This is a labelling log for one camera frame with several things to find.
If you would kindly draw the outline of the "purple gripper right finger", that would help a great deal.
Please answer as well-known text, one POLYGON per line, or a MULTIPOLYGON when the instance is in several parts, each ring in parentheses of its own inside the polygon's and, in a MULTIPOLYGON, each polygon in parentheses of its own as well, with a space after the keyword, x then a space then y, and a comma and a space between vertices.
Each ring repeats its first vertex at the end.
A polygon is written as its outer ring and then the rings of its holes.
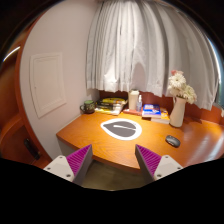
POLYGON ((160 156, 140 146, 135 146, 135 156, 146 183, 152 183, 182 169, 169 155, 160 156))

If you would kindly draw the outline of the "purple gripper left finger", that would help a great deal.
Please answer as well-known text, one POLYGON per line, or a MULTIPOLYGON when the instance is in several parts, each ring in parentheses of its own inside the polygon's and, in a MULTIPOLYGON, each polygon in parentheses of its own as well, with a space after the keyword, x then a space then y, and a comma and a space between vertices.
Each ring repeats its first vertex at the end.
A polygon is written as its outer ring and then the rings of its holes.
POLYGON ((44 170, 81 186, 91 165, 92 156, 92 145, 87 145, 68 156, 59 155, 44 170))

